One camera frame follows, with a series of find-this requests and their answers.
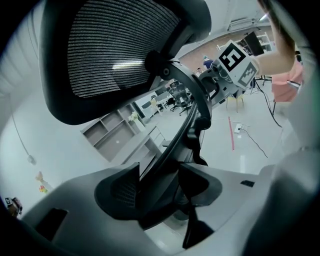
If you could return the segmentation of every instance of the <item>white floor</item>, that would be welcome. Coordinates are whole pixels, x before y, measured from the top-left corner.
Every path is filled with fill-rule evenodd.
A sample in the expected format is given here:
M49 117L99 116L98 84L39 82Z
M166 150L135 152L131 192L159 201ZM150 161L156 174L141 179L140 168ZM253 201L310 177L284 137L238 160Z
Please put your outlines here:
M273 93L271 83L258 82L261 89L267 94L271 109L273 109ZM250 94L247 91L243 96L244 106L239 101L238 113L236 112L236 101L230 100L228 108L224 102L212 110L212 125L205 131L200 155L206 160L209 167L226 171L259 174L262 167L273 164L270 156L280 139L282 128L278 127L272 119L264 95L261 92ZM166 140L172 140L183 124L186 113L179 116L179 109L174 112L164 111L162 116L157 114L152 119L158 121L158 127ZM280 104L275 109L274 117L282 125L286 121ZM231 122L234 150L229 126ZM265 157L257 145L249 138L245 131L241 130L235 134L237 124L245 125L250 136L264 150ZM170 228L161 223L146 231L147 235L168 254L176 254L182 249L184 235L175 228Z

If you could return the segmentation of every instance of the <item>person's arm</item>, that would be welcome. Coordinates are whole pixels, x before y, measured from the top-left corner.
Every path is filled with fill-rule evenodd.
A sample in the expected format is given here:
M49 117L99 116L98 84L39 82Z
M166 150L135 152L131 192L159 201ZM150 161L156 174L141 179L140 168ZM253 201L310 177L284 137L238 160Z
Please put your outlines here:
M295 43L289 38L285 40L278 28L270 20L276 51L253 56L259 68L258 76L276 75L289 72L295 62Z

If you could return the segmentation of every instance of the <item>power strip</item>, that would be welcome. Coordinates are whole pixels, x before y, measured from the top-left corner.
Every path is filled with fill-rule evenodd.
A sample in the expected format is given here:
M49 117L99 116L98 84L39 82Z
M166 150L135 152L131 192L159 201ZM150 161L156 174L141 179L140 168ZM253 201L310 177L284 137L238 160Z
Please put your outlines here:
M238 123L238 124L235 126L234 133L235 133L235 134L239 134L239 133L240 133L240 129L243 129L243 125L242 125L241 123Z

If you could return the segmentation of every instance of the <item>ceiling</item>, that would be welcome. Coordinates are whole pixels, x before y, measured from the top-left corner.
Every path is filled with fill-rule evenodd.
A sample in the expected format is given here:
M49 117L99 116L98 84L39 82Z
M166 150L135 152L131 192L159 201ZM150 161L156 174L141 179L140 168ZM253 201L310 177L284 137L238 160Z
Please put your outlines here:
M177 54L177 58L187 54L195 48L213 40L217 37L230 33L229 25L236 20L252 19L254 24L248 23L246 27L239 27L238 30L248 29L254 26L270 25L268 19L259 22L264 15L257 0L204 0L209 7L211 14L211 33L200 42L185 45Z

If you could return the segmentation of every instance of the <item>black and white square marker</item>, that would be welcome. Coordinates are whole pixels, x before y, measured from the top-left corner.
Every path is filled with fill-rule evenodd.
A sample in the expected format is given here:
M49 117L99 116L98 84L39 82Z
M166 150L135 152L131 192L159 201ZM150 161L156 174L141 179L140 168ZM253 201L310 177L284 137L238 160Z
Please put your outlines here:
M246 56L233 43L224 50L219 60L224 64L225 68L230 72L233 70Z
M241 75L240 79L238 80L238 83L244 87L247 87L247 85L252 81L256 73L257 73L257 69L250 62L249 65L244 70L243 74Z

